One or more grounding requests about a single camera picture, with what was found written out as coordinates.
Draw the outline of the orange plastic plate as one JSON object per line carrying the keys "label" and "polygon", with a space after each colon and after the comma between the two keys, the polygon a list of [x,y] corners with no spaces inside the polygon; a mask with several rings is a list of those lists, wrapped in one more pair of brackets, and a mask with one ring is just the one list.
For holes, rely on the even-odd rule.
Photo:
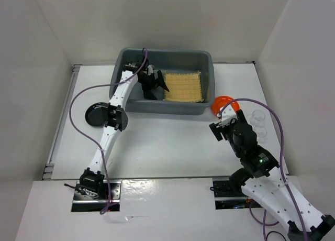
{"label": "orange plastic plate", "polygon": [[[214,115],[218,118],[220,118],[219,112],[221,109],[228,104],[229,102],[233,101],[232,97],[229,96],[218,96],[214,99],[214,102],[211,106],[211,110],[214,113]],[[237,112],[240,109],[238,102],[232,102],[230,104],[235,112]]]}

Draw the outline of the woven bamboo mat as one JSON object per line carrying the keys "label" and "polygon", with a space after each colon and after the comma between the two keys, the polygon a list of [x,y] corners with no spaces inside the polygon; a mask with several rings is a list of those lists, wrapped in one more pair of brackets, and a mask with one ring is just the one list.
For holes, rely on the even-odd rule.
{"label": "woven bamboo mat", "polygon": [[169,73],[164,80],[169,91],[164,91],[164,100],[171,102],[197,103],[204,100],[200,81],[201,72]]}

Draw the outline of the clear plastic cup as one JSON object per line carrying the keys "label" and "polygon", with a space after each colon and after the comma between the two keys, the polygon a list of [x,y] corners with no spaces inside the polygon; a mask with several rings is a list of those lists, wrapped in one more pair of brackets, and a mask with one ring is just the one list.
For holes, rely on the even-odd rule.
{"label": "clear plastic cup", "polygon": [[257,109],[250,115],[249,123],[254,127],[263,127],[265,126],[265,118],[265,114],[261,110]]}
{"label": "clear plastic cup", "polygon": [[257,135],[257,141],[259,143],[265,143],[266,142],[266,136],[267,136],[267,130],[263,126],[255,126],[254,127],[254,132]]}

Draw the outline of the black plate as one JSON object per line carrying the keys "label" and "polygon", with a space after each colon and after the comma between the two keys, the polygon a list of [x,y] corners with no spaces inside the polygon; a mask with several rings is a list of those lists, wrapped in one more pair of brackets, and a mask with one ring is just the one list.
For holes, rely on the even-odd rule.
{"label": "black plate", "polygon": [[86,122],[92,127],[102,128],[105,122],[104,116],[107,105],[105,102],[98,102],[91,105],[85,112]]}

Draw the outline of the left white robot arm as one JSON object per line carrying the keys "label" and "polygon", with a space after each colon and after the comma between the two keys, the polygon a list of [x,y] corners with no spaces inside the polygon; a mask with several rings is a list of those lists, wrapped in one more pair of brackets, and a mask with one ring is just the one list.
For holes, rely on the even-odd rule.
{"label": "left white robot arm", "polygon": [[120,84],[116,87],[109,102],[96,103],[86,111],[87,123],[103,129],[94,158],[80,177],[81,190],[93,199],[98,199],[108,192],[104,185],[104,179],[107,177],[104,164],[107,162],[103,158],[110,155],[116,139],[128,125],[125,106],[136,83],[140,83],[143,97],[147,100],[157,99],[152,90],[158,87],[169,91],[162,72],[160,70],[155,72],[149,60],[144,58],[139,61],[129,61],[123,66]]}

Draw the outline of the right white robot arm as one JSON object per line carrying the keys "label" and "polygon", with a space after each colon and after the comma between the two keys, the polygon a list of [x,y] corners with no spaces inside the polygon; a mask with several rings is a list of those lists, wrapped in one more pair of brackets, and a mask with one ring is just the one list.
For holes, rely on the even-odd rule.
{"label": "right white robot arm", "polygon": [[242,167],[229,177],[234,195],[246,195],[270,213],[289,240],[322,240],[334,218],[317,210],[281,172],[277,159],[257,141],[242,110],[222,107],[220,122],[210,125],[218,141],[226,140]]}

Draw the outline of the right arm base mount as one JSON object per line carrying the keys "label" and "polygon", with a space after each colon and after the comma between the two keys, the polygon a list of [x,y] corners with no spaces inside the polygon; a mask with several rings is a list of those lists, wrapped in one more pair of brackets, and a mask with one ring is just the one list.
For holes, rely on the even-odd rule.
{"label": "right arm base mount", "polygon": [[248,209],[254,202],[243,193],[234,191],[228,177],[213,178],[209,189],[214,195],[217,210]]}

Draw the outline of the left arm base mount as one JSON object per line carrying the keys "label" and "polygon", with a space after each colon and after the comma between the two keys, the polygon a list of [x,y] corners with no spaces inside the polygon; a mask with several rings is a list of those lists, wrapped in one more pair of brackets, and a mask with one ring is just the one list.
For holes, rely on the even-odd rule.
{"label": "left arm base mount", "polygon": [[[77,181],[75,185],[64,183],[65,187],[71,188],[74,192],[71,212],[100,212],[108,203],[108,186],[105,181],[103,184],[102,193],[89,192],[80,187]],[[121,196],[121,181],[110,182],[111,202],[108,207],[108,212],[119,212],[120,196]]]}

